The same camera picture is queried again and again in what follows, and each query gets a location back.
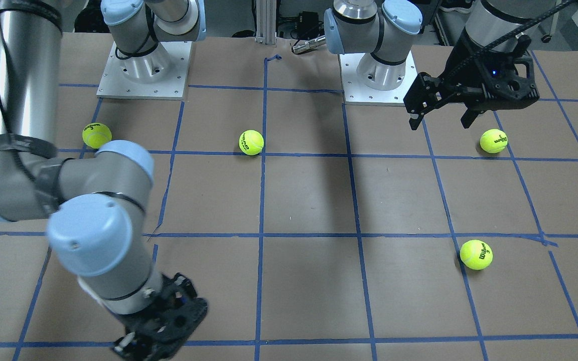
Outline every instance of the yellow tennis ball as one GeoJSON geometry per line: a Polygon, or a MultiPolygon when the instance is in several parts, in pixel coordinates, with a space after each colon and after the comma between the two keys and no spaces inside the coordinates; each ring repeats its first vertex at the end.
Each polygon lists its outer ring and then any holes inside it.
{"type": "Polygon", "coordinates": [[[490,129],[481,135],[479,143],[487,153],[499,153],[507,147],[507,135],[502,130],[490,129]]]}
{"type": "Polygon", "coordinates": [[[482,270],[492,263],[492,249],[480,240],[470,240],[461,246],[461,261],[473,270],[482,270]]]}
{"type": "Polygon", "coordinates": [[[255,130],[247,130],[240,135],[238,143],[244,154],[256,155],[264,147],[264,138],[261,133],[255,130]]]}
{"type": "Polygon", "coordinates": [[[104,144],[110,142],[112,135],[108,126],[102,123],[90,123],[82,131],[84,143],[93,149],[99,149],[104,144]]]}

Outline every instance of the gray floor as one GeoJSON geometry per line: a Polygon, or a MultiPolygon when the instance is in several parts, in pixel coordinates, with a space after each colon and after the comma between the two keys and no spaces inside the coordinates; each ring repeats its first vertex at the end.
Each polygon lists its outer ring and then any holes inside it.
{"type": "MultiPolygon", "coordinates": [[[[533,53],[528,109],[463,130],[448,105],[413,132],[402,108],[344,104],[336,57],[282,40],[195,44],[184,102],[100,101],[111,44],[64,35],[57,146],[91,157],[99,121],[152,151],[144,241],[210,303],[174,359],[578,361],[578,52],[533,53]],[[237,151],[249,128],[259,156],[237,151]],[[477,146],[489,128],[511,140],[499,155],[477,146]],[[480,272],[457,260],[474,238],[495,254],[480,272]]],[[[417,68],[449,50],[415,46],[417,68]]],[[[0,360],[116,359],[122,327],[44,227],[0,224],[0,360]]]]}

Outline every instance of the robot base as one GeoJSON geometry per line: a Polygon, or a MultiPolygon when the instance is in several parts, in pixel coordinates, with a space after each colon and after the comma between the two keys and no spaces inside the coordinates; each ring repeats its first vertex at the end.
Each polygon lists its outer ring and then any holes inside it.
{"type": "Polygon", "coordinates": [[[138,83],[122,73],[121,60],[115,57],[115,43],[110,48],[104,74],[99,80],[97,96],[112,99],[184,100],[189,75],[192,42],[161,43],[168,51],[174,68],[167,78],[154,83],[138,83]]]}
{"type": "Polygon", "coordinates": [[[345,92],[345,104],[403,107],[403,99],[417,75],[411,52],[405,61],[406,74],[403,82],[398,88],[391,91],[379,91],[363,84],[356,73],[356,68],[358,68],[358,63],[363,55],[363,53],[340,55],[340,75],[342,76],[342,89],[345,92]]]}

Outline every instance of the shoe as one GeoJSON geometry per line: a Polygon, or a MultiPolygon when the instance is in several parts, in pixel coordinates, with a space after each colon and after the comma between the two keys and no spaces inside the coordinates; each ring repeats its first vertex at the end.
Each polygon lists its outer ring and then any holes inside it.
{"type": "Polygon", "coordinates": [[[469,14],[472,11],[472,0],[443,0],[440,9],[444,12],[469,14]]]}

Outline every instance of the metal mounting plate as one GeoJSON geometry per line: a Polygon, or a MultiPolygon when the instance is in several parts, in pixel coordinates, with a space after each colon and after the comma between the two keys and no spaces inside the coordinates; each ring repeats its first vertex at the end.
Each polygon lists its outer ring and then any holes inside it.
{"type": "Polygon", "coordinates": [[[340,75],[342,76],[342,89],[345,91],[345,103],[353,105],[389,105],[403,107],[403,98],[416,79],[416,66],[410,53],[405,60],[407,71],[401,85],[391,91],[379,91],[372,89],[363,82],[356,74],[356,68],[364,53],[340,55],[340,75]]]}
{"type": "Polygon", "coordinates": [[[112,99],[184,100],[193,42],[161,43],[175,65],[167,77],[154,83],[137,83],[122,73],[121,60],[115,57],[115,43],[110,48],[106,68],[99,80],[97,96],[112,99]]]}

